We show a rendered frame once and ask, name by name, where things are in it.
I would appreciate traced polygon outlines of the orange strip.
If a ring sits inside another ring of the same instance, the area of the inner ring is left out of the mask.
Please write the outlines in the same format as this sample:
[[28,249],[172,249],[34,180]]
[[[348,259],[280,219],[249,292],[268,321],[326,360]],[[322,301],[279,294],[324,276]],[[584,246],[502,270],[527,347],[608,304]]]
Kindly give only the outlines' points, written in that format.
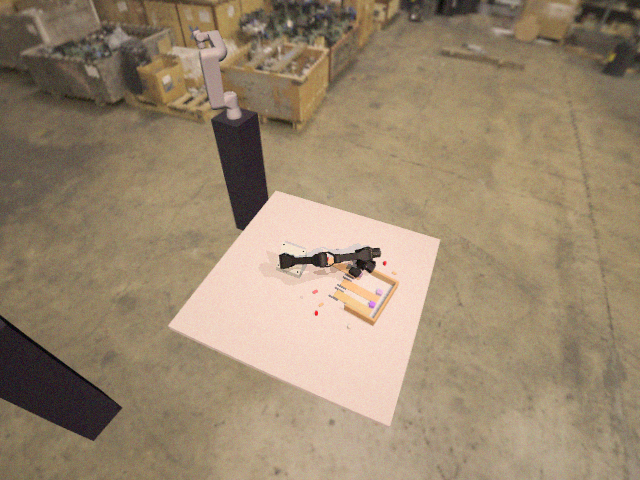
[[[334,259],[331,257],[331,258],[328,260],[328,264],[329,264],[329,265],[331,265],[331,264],[333,264],[333,263],[334,263]],[[345,265],[345,264],[343,264],[343,263],[333,264],[332,266],[333,266],[333,267],[335,267],[335,268],[337,268],[338,270],[340,270],[340,271],[342,271],[342,272],[344,272],[344,273],[348,274],[349,276],[351,276],[351,277],[355,278],[354,276],[352,276],[352,275],[350,275],[350,274],[349,274],[349,270],[351,269],[351,267],[349,267],[349,266],[347,266],[347,265]],[[357,277],[357,278],[355,278],[355,279],[360,280],[360,278],[359,278],[359,277]]]
[[344,279],[343,282],[340,284],[341,286],[343,286],[344,288],[354,292],[356,290],[356,288],[358,287],[358,285]]

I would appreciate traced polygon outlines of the yellow flat strip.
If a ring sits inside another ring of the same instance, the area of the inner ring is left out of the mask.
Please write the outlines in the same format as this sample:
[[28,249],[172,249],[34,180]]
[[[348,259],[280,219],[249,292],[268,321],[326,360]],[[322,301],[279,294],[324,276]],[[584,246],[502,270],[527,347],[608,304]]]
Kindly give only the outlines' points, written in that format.
[[348,301],[348,299],[350,298],[350,296],[346,295],[345,293],[341,292],[340,290],[337,290],[337,292],[333,295],[333,297],[335,297],[336,299],[340,300],[341,302],[345,303]]

